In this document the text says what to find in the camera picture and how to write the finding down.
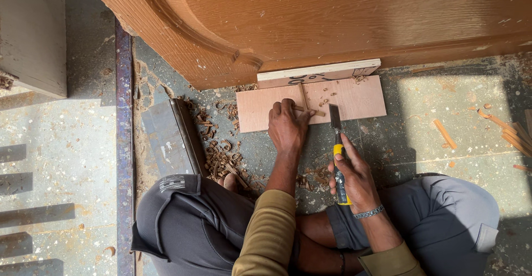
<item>gray trousers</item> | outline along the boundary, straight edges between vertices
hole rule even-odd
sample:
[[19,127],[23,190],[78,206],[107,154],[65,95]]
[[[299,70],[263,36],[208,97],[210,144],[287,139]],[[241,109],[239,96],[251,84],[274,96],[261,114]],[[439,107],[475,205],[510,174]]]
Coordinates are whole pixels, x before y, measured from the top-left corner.
[[[176,176],[170,177],[175,188]],[[253,203],[212,180],[179,177],[186,181],[183,188],[163,193],[164,177],[141,200],[132,250],[148,253],[160,276],[230,275]],[[379,196],[428,275],[483,274],[499,215],[487,191],[453,177],[430,176],[381,190]],[[326,211],[338,248],[369,247],[349,206]],[[296,236],[292,260],[298,246]]]

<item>man's left hand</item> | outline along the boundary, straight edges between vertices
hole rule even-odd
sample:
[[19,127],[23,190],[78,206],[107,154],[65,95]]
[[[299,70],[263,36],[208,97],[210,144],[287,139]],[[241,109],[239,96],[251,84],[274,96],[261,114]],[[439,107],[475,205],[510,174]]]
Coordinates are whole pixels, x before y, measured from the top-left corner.
[[294,104],[292,99],[285,98],[281,103],[276,102],[270,110],[268,135],[278,154],[301,153],[310,117],[316,113],[309,109],[296,118],[292,112]]

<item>hand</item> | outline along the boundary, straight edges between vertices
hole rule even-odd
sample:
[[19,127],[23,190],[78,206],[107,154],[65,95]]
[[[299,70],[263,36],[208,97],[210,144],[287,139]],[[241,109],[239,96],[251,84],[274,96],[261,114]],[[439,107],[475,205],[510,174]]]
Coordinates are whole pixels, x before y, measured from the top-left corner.
[[[342,171],[345,177],[345,192],[353,203],[350,205],[353,214],[374,210],[380,205],[380,199],[369,165],[362,159],[347,136],[343,133],[341,136],[347,156],[351,160],[347,161],[341,154],[337,154],[334,161],[329,163],[329,171],[334,171],[335,163],[336,167]],[[331,176],[329,186],[331,187],[331,194],[336,194],[336,179],[334,176]]]
[[281,103],[276,102],[270,110],[268,135],[278,154],[301,153],[310,117],[316,112],[307,110],[296,118],[292,112],[294,104],[292,99],[285,98]]

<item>metal chain bracelet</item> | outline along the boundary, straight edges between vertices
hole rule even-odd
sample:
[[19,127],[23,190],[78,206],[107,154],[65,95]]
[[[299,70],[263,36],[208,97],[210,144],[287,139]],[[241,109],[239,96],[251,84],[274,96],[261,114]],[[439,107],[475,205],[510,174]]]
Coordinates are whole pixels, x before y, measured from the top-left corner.
[[367,218],[367,217],[371,217],[371,216],[375,216],[377,215],[378,213],[380,213],[381,211],[384,211],[384,205],[379,205],[376,209],[374,210],[371,210],[371,211],[366,211],[364,213],[360,213],[360,214],[356,214],[354,215],[355,218],[357,219],[360,219],[360,218]]

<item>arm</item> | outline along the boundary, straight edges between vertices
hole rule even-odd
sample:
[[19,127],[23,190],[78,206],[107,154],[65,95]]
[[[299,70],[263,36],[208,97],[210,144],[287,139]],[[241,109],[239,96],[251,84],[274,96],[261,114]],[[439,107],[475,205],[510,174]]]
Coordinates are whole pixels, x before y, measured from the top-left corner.
[[275,103],[269,114],[268,134],[277,149],[275,165],[264,193],[249,220],[233,276],[288,275],[288,263],[296,228],[295,178],[309,119],[314,111],[297,119],[291,99]]
[[[347,155],[347,161],[342,155],[335,155],[334,163],[345,177],[345,191],[351,202],[353,214],[371,211],[381,205],[375,182],[366,163],[349,139],[342,134]],[[329,164],[329,171],[333,171],[334,163]],[[330,181],[331,193],[336,193],[334,177]],[[388,218],[386,211],[367,218],[359,219],[364,227],[371,247],[372,254],[359,258],[362,266],[373,275],[425,275],[419,262],[414,258],[401,235]]]

